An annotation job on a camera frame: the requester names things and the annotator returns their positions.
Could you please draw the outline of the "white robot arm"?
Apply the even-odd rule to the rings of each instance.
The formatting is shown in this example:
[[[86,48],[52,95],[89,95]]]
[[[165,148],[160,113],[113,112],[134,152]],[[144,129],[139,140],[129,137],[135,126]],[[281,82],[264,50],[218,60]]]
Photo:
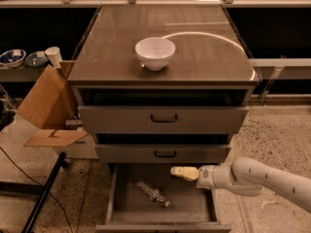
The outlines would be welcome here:
[[[249,157],[237,157],[230,165],[174,166],[173,176],[195,181],[197,188],[225,189],[254,197],[266,187],[311,213],[311,180],[269,167]]]

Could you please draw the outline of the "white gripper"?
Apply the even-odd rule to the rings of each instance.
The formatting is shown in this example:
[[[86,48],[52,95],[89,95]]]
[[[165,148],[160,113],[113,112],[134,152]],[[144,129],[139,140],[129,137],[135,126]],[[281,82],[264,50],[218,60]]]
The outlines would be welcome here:
[[[190,166],[174,166],[170,169],[170,173],[189,182],[196,180],[197,188],[228,189],[234,183],[234,177],[228,165],[204,165],[198,170]]]

